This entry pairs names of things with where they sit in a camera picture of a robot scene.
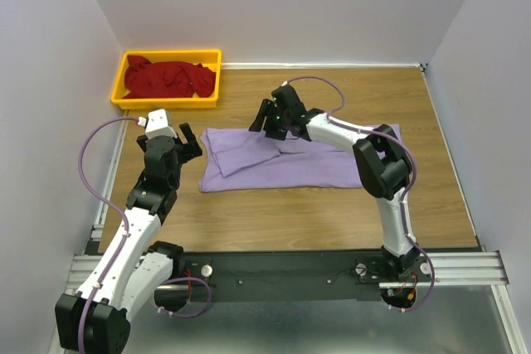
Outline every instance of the wooden tabletop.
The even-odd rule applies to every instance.
[[[199,137],[205,128],[247,128],[263,98],[287,78],[321,75],[336,82],[347,105],[335,116],[355,124],[399,124],[419,166],[409,196],[413,230],[425,247],[476,246],[441,131],[417,68],[337,70],[224,70],[215,109],[171,111],[174,126],[188,122]],[[306,108],[332,109],[340,98],[317,80],[294,82]],[[134,111],[132,115],[146,115]],[[130,125],[114,181],[112,201],[124,206],[143,169]],[[157,240],[185,250],[316,250],[378,248],[382,227],[376,202],[362,188],[291,188],[201,193],[207,155],[183,166],[178,201]],[[105,250],[119,224],[109,211],[101,238]]]

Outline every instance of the gray wall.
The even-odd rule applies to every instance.
[[[0,0],[0,352],[48,352],[53,307],[96,203],[77,176],[79,147],[115,116],[120,47],[96,0]],[[116,132],[86,159],[103,186]]]
[[[124,48],[234,62],[427,62],[464,0],[98,0]]]
[[[501,251],[528,347],[530,67],[530,0],[466,0],[428,66],[478,236]]]

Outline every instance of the yellow bin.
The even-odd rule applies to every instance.
[[[184,99],[124,99],[129,93],[124,86],[124,76],[129,63],[127,56],[144,56],[151,62],[186,61],[192,64],[203,64],[216,72],[216,87],[210,97],[193,95]],[[171,109],[171,108],[214,108],[219,96],[219,75],[222,71],[222,52],[220,50],[139,50],[126,51],[119,64],[118,75],[114,80],[110,101],[121,109]]]

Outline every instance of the towel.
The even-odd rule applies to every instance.
[[[391,125],[400,139],[398,125]],[[201,192],[253,188],[357,188],[362,183],[354,155],[288,133],[285,141],[247,129],[206,129],[207,170]]]

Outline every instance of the purple cable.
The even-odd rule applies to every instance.
[[[210,288],[210,286],[207,284],[206,281],[204,281],[204,280],[202,280],[200,278],[195,278],[195,277],[183,277],[183,278],[169,279],[168,281],[164,282],[163,284],[164,285],[166,285],[166,284],[178,284],[180,282],[189,282],[189,281],[199,282],[200,284],[203,284],[205,286],[205,288],[207,288],[207,292],[208,292],[207,302],[205,303],[204,307],[201,308],[199,311],[197,311],[195,313],[191,313],[191,314],[174,313],[172,311],[168,311],[164,307],[159,307],[158,308],[159,312],[165,313],[165,314],[169,315],[170,317],[175,317],[175,318],[195,318],[195,317],[198,317],[199,315],[203,314],[205,311],[207,311],[210,308],[210,304],[212,303],[212,289]]]
[[[125,215],[124,211],[122,211],[113,202],[109,201],[108,199],[103,197],[99,192],[97,192],[89,184],[89,182],[86,179],[85,172],[83,171],[83,156],[85,155],[85,150],[86,150],[87,146],[89,145],[90,140],[96,135],[96,133],[98,133],[105,126],[107,126],[109,124],[113,124],[114,122],[120,122],[122,120],[138,121],[137,118],[133,118],[133,117],[130,117],[130,116],[123,116],[121,118],[116,118],[116,119],[112,119],[112,120],[110,120],[108,122],[105,122],[104,124],[101,124],[99,127],[94,129],[94,131],[92,131],[92,133],[89,134],[89,137],[86,138],[85,142],[81,146],[80,156],[77,159],[77,170],[78,170],[78,172],[80,174],[81,181],[83,182],[83,185],[85,185],[86,189],[89,190],[89,192],[93,196],[95,196],[96,198],[98,198],[100,201],[104,202],[108,206],[112,207],[113,209],[115,209],[119,213],[119,215],[122,217],[122,220],[124,221],[125,231],[129,233],[129,220],[127,220],[127,216]],[[113,253],[113,255],[111,256],[111,258],[109,260],[109,263],[105,266],[105,268],[103,269],[103,271],[100,274],[100,277],[97,279],[97,283],[98,284],[102,284],[103,283],[103,281],[105,279],[105,276],[109,273],[110,268],[112,267],[112,265],[114,264],[114,262],[118,258],[119,253],[121,252],[122,248],[124,247],[126,240],[127,240],[127,235],[122,236],[122,239],[119,242],[118,247],[116,248],[116,251]],[[94,297],[95,297],[97,291],[98,291],[97,288],[93,288],[92,289],[92,291],[89,294],[89,297],[86,299],[85,306],[83,306],[83,310],[81,311],[80,325],[79,325],[79,328],[77,330],[77,346],[78,346],[80,354],[85,354],[85,341],[84,341],[85,340],[84,339],[85,323],[86,323],[87,315],[89,313],[90,304],[92,303],[92,300],[94,300]]]
[[[314,76],[314,75],[297,76],[296,78],[291,78],[291,79],[287,80],[286,82],[287,83],[291,83],[294,80],[301,80],[301,79],[322,80],[323,82],[328,83],[329,85],[334,87],[334,89],[339,93],[339,95],[341,96],[341,105],[338,108],[332,109],[330,112],[328,112],[326,114],[327,120],[331,124],[333,124],[335,126],[338,126],[340,128],[344,128],[344,129],[347,129],[347,130],[354,131],[354,132],[363,133],[363,134],[374,134],[375,136],[386,138],[389,141],[392,141],[396,145],[400,146],[400,148],[402,148],[404,150],[404,152],[407,154],[407,156],[409,157],[409,159],[410,159],[410,161],[412,163],[412,178],[411,178],[409,184],[407,184],[406,188],[404,189],[404,192],[400,196],[400,214],[402,216],[402,226],[403,226],[404,231],[406,232],[406,238],[411,242],[411,244],[419,252],[422,253],[424,258],[428,262],[428,264],[430,266],[430,271],[431,271],[431,281],[430,281],[430,287],[428,288],[428,291],[426,292],[426,294],[424,295],[422,300],[417,305],[415,305],[413,307],[410,307],[410,308],[395,308],[395,309],[397,309],[397,310],[399,310],[401,312],[409,312],[409,311],[412,311],[412,310],[415,310],[415,309],[419,308],[420,306],[422,306],[427,301],[427,299],[431,296],[431,294],[433,292],[433,288],[435,286],[435,267],[433,265],[433,262],[430,259],[430,256],[428,255],[428,253],[426,253],[426,251],[416,241],[414,241],[414,239],[410,236],[411,232],[409,231],[409,228],[407,227],[407,222],[406,222],[407,213],[406,213],[406,206],[404,205],[404,203],[405,203],[405,200],[406,200],[407,193],[412,189],[413,184],[415,184],[415,182],[417,181],[417,161],[416,161],[415,157],[413,156],[412,152],[409,150],[408,147],[406,147],[406,145],[404,143],[402,143],[400,140],[398,140],[397,138],[395,138],[395,137],[393,137],[393,136],[391,136],[389,134],[385,134],[385,133],[382,133],[382,132],[376,132],[376,131],[370,130],[370,129],[363,129],[363,127],[355,128],[354,126],[351,126],[349,124],[342,124],[337,119],[330,118],[330,116],[334,112],[337,112],[337,111],[341,110],[345,106],[345,95],[344,95],[343,91],[334,82],[332,82],[332,81],[330,81],[328,79],[322,78],[320,76]]]

